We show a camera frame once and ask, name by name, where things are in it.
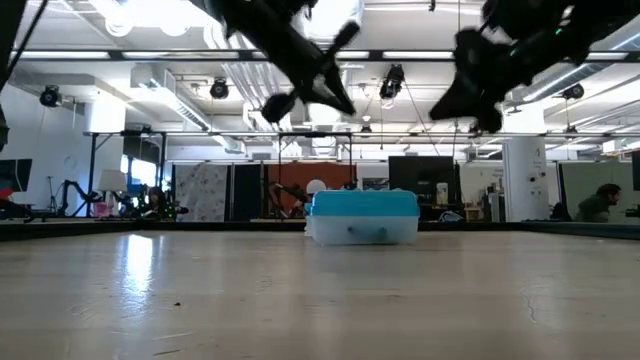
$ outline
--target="ceiling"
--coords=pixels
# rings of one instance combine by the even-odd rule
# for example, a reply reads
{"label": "ceiling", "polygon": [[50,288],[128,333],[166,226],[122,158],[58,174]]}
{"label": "ceiling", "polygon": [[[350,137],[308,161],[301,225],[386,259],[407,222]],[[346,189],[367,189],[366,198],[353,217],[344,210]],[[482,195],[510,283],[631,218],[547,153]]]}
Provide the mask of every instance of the ceiling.
{"label": "ceiling", "polygon": [[[476,26],[480,23],[481,1],[438,0],[438,11],[428,12],[426,1],[419,0],[366,0],[362,17],[362,30],[352,49],[416,49],[451,50],[453,36],[461,27]],[[30,23],[39,0],[29,2],[23,25]],[[594,50],[609,50],[620,39],[629,38],[640,32],[640,22],[634,21],[612,37],[595,44]],[[168,36],[158,28],[134,28],[125,37],[111,36],[105,29],[105,18],[89,4],[88,0],[52,0],[28,45],[30,49],[125,49],[125,50],[167,50],[206,49],[202,27],[193,27],[184,35]],[[90,75],[116,89],[130,104],[136,104],[138,116],[128,118],[129,122],[146,122],[156,129],[184,130],[188,126],[171,108],[144,96],[144,89],[132,87],[131,71],[136,66],[132,62],[29,62],[22,61],[20,71],[34,77],[43,75]],[[403,68],[407,86],[398,94],[392,107],[382,106],[376,95],[381,79],[386,75],[390,63],[358,63],[346,66],[348,91],[355,103],[357,115],[343,118],[342,130],[358,130],[363,124],[363,116],[370,116],[373,131],[407,132],[433,131],[452,132],[454,123],[432,123],[428,117],[430,108],[444,93],[454,76],[454,66],[450,63],[405,63]],[[535,80],[544,80],[569,65],[556,65]],[[219,62],[160,62],[153,64],[155,71],[168,70],[176,77],[177,88],[190,103],[206,116],[219,130],[247,130],[241,120],[245,100],[229,79],[230,94],[225,100],[213,100],[209,88],[216,77],[226,77],[227,73]],[[562,99],[542,100],[545,108],[545,124],[548,130],[561,130],[567,123],[584,125],[580,130],[603,132],[614,129],[635,129],[640,125],[639,99],[640,82],[635,77],[640,74],[640,66],[634,64],[613,65],[600,73],[581,81],[585,88],[582,100],[565,103]],[[286,89],[289,82],[277,70],[274,73],[278,85]],[[37,82],[28,81],[22,85],[37,91]],[[91,101],[91,94],[78,94],[70,89],[69,96],[78,96]],[[303,106],[298,104],[291,115],[293,128],[308,125]],[[471,124],[471,119],[461,119],[461,131]],[[596,146],[600,140],[588,143]]]}

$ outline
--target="man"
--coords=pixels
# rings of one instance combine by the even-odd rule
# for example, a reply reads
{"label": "man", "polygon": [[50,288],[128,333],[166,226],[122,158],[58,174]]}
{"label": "man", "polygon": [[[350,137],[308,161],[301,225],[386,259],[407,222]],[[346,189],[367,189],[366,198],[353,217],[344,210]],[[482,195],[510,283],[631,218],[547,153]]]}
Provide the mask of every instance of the man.
{"label": "man", "polygon": [[578,205],[576,221],[606,223],[609,222],[609,206],[615,206],[620,200],[620,186],[604,184]]}

